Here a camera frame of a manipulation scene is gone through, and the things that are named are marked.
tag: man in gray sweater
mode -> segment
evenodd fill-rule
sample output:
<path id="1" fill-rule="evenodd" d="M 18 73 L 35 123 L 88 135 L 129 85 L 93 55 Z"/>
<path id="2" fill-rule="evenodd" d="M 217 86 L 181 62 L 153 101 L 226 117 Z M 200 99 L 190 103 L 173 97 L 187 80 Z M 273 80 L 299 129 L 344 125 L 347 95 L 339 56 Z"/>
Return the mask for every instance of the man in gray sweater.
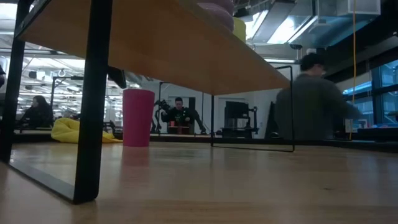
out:
<path id="1" fill-rule="evenodd" d="M 302 59 L 302 74 L 293 81 L 293 113 L 296 140 L 333 138 L 333 119 L 355 119 L 361 113 L 345 102 L 337 86 L 322 78 L 325 61 L 321 55 L 308 54 Z M 290 88 L 277 95 L 275 120 L 279 136 L 292 139 Z"/>

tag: wooden shelf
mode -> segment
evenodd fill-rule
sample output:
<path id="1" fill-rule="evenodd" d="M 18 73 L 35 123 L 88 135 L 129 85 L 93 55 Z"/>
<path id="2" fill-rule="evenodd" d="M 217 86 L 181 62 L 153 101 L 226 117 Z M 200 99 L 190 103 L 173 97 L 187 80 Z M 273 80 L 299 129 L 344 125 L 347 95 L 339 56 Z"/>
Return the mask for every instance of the wooden shelf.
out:
<path id="1" fill-rule="evenodd" d="M 84 58 L 90 0 L 43 0 L 17 31 Z M 114 0 L 109 65 L 212 95 L 285 88 L 289 80 L 189 0 Z"/>

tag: yellow bean bag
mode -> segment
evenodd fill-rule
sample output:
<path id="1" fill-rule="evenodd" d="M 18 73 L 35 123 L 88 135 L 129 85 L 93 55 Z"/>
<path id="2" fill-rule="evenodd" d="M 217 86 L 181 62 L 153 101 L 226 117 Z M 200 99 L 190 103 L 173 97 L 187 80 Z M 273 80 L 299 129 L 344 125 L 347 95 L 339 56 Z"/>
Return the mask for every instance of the yellow bean bag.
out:
<path id="1" fill-rule="evenodd" d="M 80 122 L 69 118 L 60 118 L 54 122 L 51 130 L 51 138 L 60 142 L 78 143 L 79 142 L 79 126 Z M 116 143 L 122 140 L 116 139 L 113 134 L 103 132 L 103 143 Z"/>

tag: gray sweater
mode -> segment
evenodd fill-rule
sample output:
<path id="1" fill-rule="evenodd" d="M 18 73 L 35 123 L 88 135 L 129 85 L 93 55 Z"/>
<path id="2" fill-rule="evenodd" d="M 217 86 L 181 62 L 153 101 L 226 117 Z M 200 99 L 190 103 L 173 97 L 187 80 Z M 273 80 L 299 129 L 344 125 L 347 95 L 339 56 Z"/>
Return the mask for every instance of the gray sweater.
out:
<path id="1" fill-rule="evenodd" d="M 357 108 L 345 102 L 333 82 L 306 74 L 299 75 L 293 82 L 293 110 L 296 140 L 331 139 L 334 118 L 361 115 Z M 278 93 L 275 106 L 279 136 L 284 139 L 292 139 L 291 114 L 288 88 Z"/>

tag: yellow cable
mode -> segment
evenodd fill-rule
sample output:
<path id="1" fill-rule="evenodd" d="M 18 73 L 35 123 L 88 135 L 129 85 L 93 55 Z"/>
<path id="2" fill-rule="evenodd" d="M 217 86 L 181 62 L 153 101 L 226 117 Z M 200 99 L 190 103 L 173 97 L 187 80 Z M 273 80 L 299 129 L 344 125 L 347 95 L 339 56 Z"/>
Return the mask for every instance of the yellow cable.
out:
<path id="1" fill-rule="evenodd" d="M 353 39 L 354 39 L 354 88 L 353 88 L 353 105 L 355 105 L 355 85 L 356 85 L 356 28 L 355 28 L 355 20 L 356 20 L 356 16 L 355 16 L 355 10 L 356 10 L 356 0 L 354 0 L 354 9 L 353 9 L 353 29 L 354 29 L 354 35 L 353 35 Z M 351 119 L 351 128 L 349 131 L 349 140 L 352 140 L 353 137 L 353 119 Z"/>

